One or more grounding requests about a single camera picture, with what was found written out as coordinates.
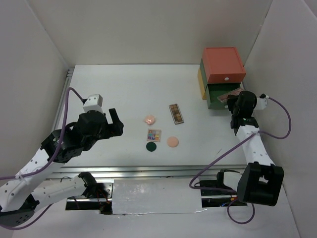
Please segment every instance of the white tabletop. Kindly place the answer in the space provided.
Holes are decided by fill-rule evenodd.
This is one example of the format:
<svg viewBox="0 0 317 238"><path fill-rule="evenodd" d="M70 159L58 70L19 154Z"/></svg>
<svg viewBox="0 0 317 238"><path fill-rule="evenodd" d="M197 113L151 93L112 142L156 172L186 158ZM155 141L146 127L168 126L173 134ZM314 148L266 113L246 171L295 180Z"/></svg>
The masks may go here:
<svg viewBox="0 0 317 238"><path fill-rule="evenodd" d="M230 129L227 110L212 111L201 99L197 72L199 65L77 65L70 83L84 98L100 94L103 110L117 110L124 124L120 137L98 141L91 150L70 160L66 166L182 166L206 165L239 143ZM168 105L177 103L184 118L175 125ZM82 103L71 94L67 123L78 120ZM154 115L156 123L143 122ZM161 130L157 149L146 149L149 128ZM170 148L166 140L179 139ZM246 164L242 148L219 165Z"/></svg>

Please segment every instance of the dark green round object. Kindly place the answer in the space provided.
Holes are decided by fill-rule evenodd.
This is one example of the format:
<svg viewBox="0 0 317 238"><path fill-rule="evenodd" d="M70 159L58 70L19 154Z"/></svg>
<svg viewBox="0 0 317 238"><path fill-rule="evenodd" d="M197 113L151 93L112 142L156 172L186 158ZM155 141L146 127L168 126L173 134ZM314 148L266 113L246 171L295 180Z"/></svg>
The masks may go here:
<svg viewBox="0 0 317 238"><path fill-rule="evenodd" d="M147 144L147 150L153 152L157 149L157 145L154 142L149 142Z"/></svg>

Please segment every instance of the robotic arm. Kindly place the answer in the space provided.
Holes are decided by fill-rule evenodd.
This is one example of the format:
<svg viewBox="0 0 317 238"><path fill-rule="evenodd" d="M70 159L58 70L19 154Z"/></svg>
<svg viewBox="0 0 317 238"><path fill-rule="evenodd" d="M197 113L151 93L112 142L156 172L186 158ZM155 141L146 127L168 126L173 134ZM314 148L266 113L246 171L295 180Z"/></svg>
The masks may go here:
<svg viewBox="0 0 317 238"><path fill-rule="evenodd" d="M267 106L264 94L257 99L255 94L242 91L239 96L228 96L228 109L232 113L231 128L240 142L259 131L259 125L253 110L262 110ZM242 145L247 160L243 174L222 170L217 175L220 187L237 191L240 202L275 206L282 187L284 170L275 166L267 155L259 133Z"/></svg>
<svg viewBox="0 0 317 238"><path fill-rule="evenodd" d="M123 134L123 123L115 109L109 109L112 123L109 124L103 113L103 99L99 94L90 96L84 102L85 113L77 122L66 126L61 149L54 161L43 171L23 178L21 175L36 172L54 154L61 130L53 131L43 142L30 162L16 175L16 180L8 181L0 187L0 224L19 226L29 220L35 212L64 198L76 195L91 197L96 193L97 182L90 173L81 173L70 180L37 188L51 173L63 167L71 158L88 151L102 139Z"/></svg>

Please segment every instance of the orange drawer top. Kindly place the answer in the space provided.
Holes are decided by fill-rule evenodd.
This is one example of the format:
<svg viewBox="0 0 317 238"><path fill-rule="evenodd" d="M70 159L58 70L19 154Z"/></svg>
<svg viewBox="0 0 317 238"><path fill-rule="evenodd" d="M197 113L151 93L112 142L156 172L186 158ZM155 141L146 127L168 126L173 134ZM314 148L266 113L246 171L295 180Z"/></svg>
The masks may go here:
<svg viewBox="0 0 317 238"><path fill-rule="evenodd" d="M235 47L205 48L203 62L209 84L238 83L246 75Z"/></svg>

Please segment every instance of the colorful eyeshadow palette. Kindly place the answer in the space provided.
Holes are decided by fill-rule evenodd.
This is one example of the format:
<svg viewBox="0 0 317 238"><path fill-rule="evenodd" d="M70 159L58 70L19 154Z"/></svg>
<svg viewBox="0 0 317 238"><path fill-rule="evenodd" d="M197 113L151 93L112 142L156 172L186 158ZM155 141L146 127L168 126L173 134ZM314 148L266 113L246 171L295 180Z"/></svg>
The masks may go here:
<svg viewBox="0 0 317 238"><path fill-rule="evenodd" d="M160 142L161 130L148 130L148 139L147 141Z"/></svg>
<svg viewBox="0 0 317 238"><path fill-rule="evenodd" d="M169 105L170 112L172 113L172 117L175 125L184 123L184 119L182 114L180 113L179 107L177 104Z"/></svg>

